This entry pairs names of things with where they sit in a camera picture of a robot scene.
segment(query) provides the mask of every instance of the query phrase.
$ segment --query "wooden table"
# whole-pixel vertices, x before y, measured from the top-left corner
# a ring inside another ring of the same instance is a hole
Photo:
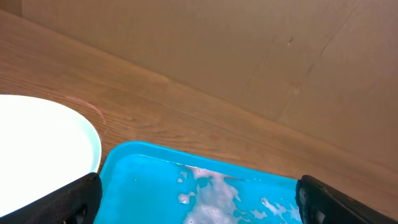
[[[287,177],[310,174],[398,219],[392,170],[2,11],[1,93],[86,116],[101,136],[101,164],[117,144],[139,139]]]

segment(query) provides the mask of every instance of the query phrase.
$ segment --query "wall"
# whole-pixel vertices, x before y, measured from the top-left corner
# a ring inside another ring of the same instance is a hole
[[[398,1],[22,5],[26,19],[398,171]]]

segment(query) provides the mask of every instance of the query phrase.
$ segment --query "water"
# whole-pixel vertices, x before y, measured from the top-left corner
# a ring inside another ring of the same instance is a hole
[[[211,170],[131,155],[116,164],[109,185],[104,186],[95,223],[301,221],[291,190],[269,185],[265,180],[244,180]]]

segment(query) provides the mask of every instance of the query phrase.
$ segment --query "white round plate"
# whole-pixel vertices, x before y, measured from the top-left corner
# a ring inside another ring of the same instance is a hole
[[[0,217],[96,172],[101,141],[76,111],[49,100],[0,95]]]

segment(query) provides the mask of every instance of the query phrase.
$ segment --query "blue plastic bin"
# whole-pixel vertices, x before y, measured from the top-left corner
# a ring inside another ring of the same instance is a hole
[[[114,148],[95,224],[301,223],[297,181],[147,142]]]

